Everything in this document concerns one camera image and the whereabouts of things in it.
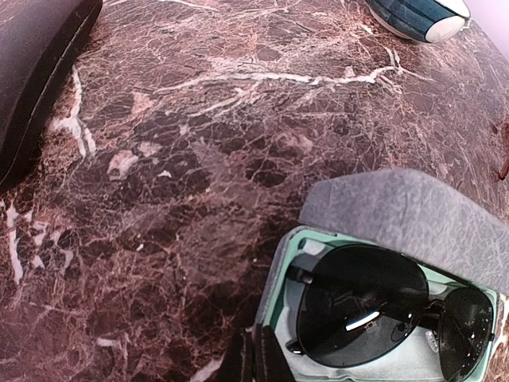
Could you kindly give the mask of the blue cleaning cloth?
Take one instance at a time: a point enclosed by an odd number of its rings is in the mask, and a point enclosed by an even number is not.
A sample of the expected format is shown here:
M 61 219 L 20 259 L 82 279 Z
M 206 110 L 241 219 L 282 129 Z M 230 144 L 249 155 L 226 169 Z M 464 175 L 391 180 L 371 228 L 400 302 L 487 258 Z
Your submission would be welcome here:
M 369 364 L 331 368 L 284 349 L 297 381 L 443 381 L 439 355 L 418 327 L 399 347 Z

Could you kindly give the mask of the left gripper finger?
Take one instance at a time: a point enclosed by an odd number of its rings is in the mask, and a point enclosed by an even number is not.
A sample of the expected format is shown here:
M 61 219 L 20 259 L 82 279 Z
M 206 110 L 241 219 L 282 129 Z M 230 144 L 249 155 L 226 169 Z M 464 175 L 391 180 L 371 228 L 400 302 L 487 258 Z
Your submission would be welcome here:
M 271 326 L 256 324 L 241 338 L 240 381 L 296 381 Z

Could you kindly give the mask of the black aviator sunglasses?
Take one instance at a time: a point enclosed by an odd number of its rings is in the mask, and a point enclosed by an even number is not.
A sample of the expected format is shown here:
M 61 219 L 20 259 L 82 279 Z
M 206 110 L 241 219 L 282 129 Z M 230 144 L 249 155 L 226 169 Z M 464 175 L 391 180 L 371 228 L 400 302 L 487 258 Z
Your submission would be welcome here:
M 324 366 L 368 366 L 423 333 L 441 376 L 464 381 L 487 354 L 495 308 L 470 282 L 368 244 L 302 253 L 286 280 L 303 288 L 286 348 Z

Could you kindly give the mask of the black glasses case cream lining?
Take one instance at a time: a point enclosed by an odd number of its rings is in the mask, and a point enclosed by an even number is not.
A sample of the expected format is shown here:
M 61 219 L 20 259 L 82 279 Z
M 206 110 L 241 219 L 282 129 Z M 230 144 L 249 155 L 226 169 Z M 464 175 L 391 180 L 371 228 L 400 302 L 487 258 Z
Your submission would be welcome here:
M 87 43 L 100 0 L 1 3 L 1 190 L 29 171 L 72 65 Z

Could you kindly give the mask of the grey glasses case green lining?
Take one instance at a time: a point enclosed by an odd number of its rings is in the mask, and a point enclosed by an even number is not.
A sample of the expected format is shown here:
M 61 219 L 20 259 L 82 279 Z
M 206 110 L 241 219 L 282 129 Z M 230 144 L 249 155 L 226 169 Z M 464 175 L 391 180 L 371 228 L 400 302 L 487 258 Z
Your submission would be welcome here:
M 435 177 L 394 169 L 317 182 L 297 227 L 277 246 L 255 324 L 273 328 L 282 352 L 296 333 L 303 288 L 286 280 L 302 253 L 323 255 L 349 244 L 395 251 L 485 291 L 495 308 L 493 340 L 474 373 L 485 381 L 508 310 L 508 226 Z

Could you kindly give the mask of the dark sunglasses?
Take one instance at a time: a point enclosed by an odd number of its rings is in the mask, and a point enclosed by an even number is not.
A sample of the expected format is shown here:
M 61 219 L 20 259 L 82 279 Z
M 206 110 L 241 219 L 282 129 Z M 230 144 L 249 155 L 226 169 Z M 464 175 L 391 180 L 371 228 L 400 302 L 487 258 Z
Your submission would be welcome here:
M 504 181 L 508 178 L 508 117 L 499 121 L 493 126 L 494 132 L 499 139 L 498 164 L 496 168 L 495 179 Z

